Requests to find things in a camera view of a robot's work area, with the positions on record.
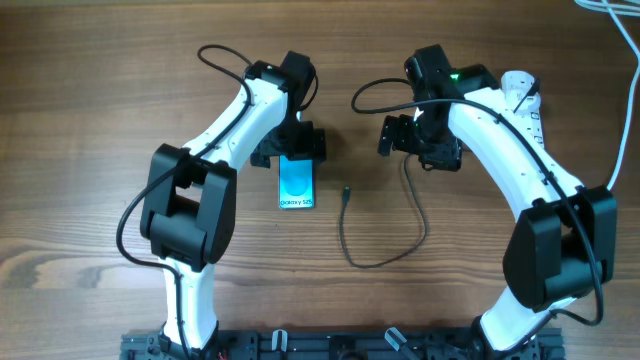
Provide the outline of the turquoise screen smartphone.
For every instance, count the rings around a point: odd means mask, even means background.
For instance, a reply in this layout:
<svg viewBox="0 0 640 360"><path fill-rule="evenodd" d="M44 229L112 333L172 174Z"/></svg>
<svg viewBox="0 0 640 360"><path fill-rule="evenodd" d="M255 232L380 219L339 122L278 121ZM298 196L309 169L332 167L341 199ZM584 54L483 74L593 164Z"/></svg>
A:
<svg viewBox="0 0 640 360"><path fill-rule="evenodd" d="M312 160L279 158L279 207L285 210L308 209L315 205Z"/></svg>

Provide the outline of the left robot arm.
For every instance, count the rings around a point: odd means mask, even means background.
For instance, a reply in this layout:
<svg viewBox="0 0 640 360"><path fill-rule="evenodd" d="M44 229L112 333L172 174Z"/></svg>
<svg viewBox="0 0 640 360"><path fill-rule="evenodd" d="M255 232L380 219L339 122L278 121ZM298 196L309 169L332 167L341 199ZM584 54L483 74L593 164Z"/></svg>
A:
<svg viewBox="0 0 640 360"><path fill-rule="evenodd" d="M301 121L317 91L310 58L290 51L278 66L250 64L229 107L201 135L153 154L140 220L167 280L168 317L161 350L181 359L212 355L218 331L213 270L232 238L237 178L246 163L273 157L321 163L323 130Z"/></svg>

